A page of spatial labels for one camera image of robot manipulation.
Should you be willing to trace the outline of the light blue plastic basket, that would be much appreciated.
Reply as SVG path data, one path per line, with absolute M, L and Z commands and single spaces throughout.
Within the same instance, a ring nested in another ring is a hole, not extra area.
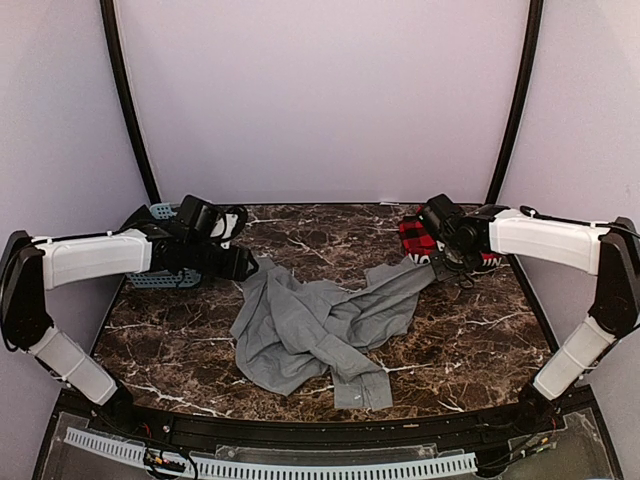
M 178 204 L 157 203 L 150 207 L 141 206 L 132 213 L 122 225 L 123 228 L 133 228 L 138 222 L 146 225 L 151 220 L 163 222 L 173 219 L 179 212 Z M 202 275 L 194 269 L 180 267 L 178 270 L 166 269 L 163 255 L 165 245 L 154 244 L 150 270 L 138 273 L 128 273 L 127 278 L 137 289 L 188 289 L 197 287 Z

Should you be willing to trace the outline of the red black plaid shirt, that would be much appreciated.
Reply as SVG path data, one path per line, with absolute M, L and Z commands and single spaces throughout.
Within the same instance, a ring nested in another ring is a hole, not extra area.
M 415 264 L 428 264 L 431 255 L 443 249 L 443 245 L 429 235 L 416 215 L 405 215 L 398 223 L 398 233 L 404 255 Z M 501 263 L 500 255 L 483 254 L 482 263 L 475 268 L 475 272 L 493 270 Z

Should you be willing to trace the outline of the grey long sleeve shirt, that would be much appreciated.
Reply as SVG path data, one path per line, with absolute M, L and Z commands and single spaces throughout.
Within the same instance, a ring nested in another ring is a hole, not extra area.
M 327 280 L 301 282 L 268 257 L 258 265 L 231 327 L 238 369 L 283 396 L 329 373 L 335 408 L 392 407 L 388 373 L 367 354 L 407 333 L 434 269 L 409 258 L 381 264 L 367 270 L 364 288 L 348 291 Z

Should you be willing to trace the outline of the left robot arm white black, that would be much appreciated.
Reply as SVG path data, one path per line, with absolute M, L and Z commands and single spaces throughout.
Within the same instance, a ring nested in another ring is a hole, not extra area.
M 5 345 L 34 357 L 102 408 L 120 436 L 141 427 L 127 389 L 86 350 L 116 282 L 126 274 L 194 270 L 244 281 L 258 270 L 249 249 L 210 236 L 182 239 L 153 223 L 119 231 L 34 237 L 11 233 L 1 257 L 1 329 Z

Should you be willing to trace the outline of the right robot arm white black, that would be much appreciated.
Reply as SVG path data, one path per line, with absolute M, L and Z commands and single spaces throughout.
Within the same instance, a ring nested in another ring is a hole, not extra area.
M 487 254 L 518 259 L 544 312 L 575 317 L 552 321 L 562 343 L 532 380 L 536 395 L 511 410 L 517 432 L 534 432 L 549 416 L 547 402 L 638 330 L 639 230 L 631 219 L 568 219 L 497 204 L 466 211 L 445 195 L 418 218 L 441 246 L 442 272 L 469 272 Z

